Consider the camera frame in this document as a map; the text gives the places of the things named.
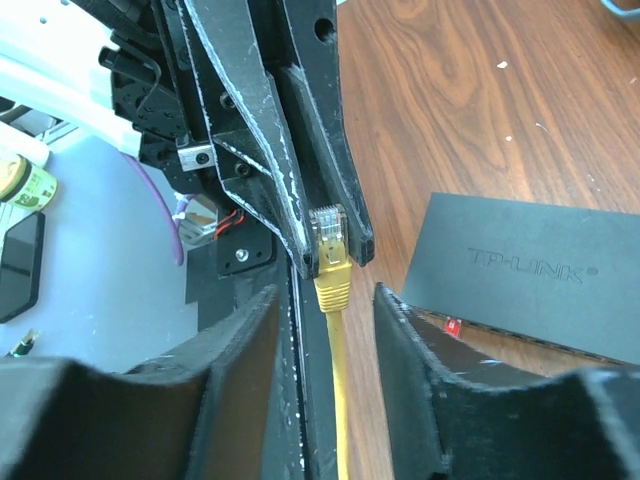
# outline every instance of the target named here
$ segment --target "black phone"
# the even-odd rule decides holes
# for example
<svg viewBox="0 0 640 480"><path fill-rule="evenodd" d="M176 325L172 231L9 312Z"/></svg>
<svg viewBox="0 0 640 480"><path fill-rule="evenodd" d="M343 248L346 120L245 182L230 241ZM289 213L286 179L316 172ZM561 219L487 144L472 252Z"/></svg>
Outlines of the black phone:
<svg viewBox="0 0 640 480"><path fill-rule="evenodd" d="M44 224L43 213L32 213L5 233L0 258L0 323L38 301Z"/></svg>

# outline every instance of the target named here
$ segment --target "bolt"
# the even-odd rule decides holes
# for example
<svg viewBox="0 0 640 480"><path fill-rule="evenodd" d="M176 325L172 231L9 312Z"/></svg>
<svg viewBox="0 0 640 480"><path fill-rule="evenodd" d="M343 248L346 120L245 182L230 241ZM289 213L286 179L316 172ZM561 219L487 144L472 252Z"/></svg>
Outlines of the bolt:
<svg viewBox="0 0 640 480"><path fill-rule="evenodd" d="M198 162L198 165L204 165L208 161L209 155L207 155L206 153L199 153L198 155L196 155L196 162Z"/></svg>
<svg viewBox="0 0 640 480"><path fill-rule="evenodd" d="M236 258L239 262L246 262L249 259L249 251L244 248L236 250Z"/></svg>
<svg viewBox="0 0 640 480"><path fill-rule="evenodd" d="M233 103L233 99L227 92L222 92L222 95L220 95L220 105L222 105L222 108L225 110L232 110L236 108L235 103Z"/></svg>
<svg viewBox="0 0 640 480"><path fill-rule="evenodd" d="M234 170L236 172L236 175L238 175L241 178L247 178L251 174L251 169L249 168L249 165L247 165L244 162L236 163Z"/></svg>

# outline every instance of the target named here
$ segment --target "white plastic part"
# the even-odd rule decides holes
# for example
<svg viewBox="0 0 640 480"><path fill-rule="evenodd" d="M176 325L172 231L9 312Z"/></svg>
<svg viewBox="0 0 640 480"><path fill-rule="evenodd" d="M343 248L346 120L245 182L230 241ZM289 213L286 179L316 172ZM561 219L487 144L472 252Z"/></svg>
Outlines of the white plastic part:
<svg viewBox="0 0 640 480"><path fill-rule="evenodd" d="M39 167L44 167L49 159L49 147L3 122L0 122L0 148L22 155Z"/></svg>
<svg viewBox="0 0 640 480"><path fill-rule="evenodd" d="M4 6L0 95L84 127L138 156L140 133L113 112L111 73L98 63L103 48L118 50L111 30L67 0Z"/></svg>
<svg viewBox="0 0 640 480"><path fill-rule="evenodd" d="M178 201L182 198L182 195L177 192L175 196ZM191 200L187 211L180 220L178 233L185 245L199 247L213 241L213 236L218 228L218 212L209 210L198 202L197 198Z"/></svg>

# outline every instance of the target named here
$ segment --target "metal plate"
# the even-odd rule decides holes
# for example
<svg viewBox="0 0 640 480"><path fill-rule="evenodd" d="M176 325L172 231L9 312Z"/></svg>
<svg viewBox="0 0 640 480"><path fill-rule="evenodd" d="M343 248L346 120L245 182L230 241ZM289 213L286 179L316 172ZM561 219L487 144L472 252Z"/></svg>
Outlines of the metal plate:
<svg viewBox="0 0 640 480"><path fill-rule="evenodd" d="M273 259L273 234L258 220L247 215L240 225L231 227L218 238L218 275L225 277L246 272L269 263ZM246 251L245 261L238 259L238 251Z"/></svg>
<svg viewBox="0 0 640 480"><path fill-rule="evenodd" d="M211 145L196 145L178 149L182 170L190 172L201 168L213 167L216 154Z"/></svg>

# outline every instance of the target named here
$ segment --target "yellow ethernet cable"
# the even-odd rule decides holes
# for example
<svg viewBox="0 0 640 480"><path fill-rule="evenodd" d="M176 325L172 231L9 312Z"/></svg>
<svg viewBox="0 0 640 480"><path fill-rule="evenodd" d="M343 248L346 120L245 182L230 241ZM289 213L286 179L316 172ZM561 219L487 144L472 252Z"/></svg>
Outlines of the yellow ethernet cable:
<svg viewBox="0 0 640 480"><path fill-rule="evenodd" d="M314 280L320 310L327 315L333 391L336 405L336 455L338 479L349 479L349 423L347 417L347 358L342 310L349 304L351 258L347 242L347 218L340 205L311 212L318 241L320 268Z"/></svg>

